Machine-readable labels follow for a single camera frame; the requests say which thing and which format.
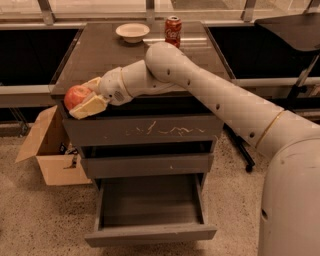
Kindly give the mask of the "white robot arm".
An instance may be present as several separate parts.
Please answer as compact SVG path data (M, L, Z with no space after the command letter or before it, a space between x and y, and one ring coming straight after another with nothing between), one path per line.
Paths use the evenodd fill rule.
M64 104L83 119L177 85L269 157L258 256L320 256L320 126L210 73L175 46L151 45L143 60L71 87Z

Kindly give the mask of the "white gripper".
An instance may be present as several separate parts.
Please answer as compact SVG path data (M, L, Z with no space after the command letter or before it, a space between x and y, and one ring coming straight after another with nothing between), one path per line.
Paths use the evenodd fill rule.
M108 103L120 106L133 99L124 85L121 67L108 71L102 78L96 77L83 83L81 89L85 94L94 92L101 95L90 96L69 111L78 120L103 112Z

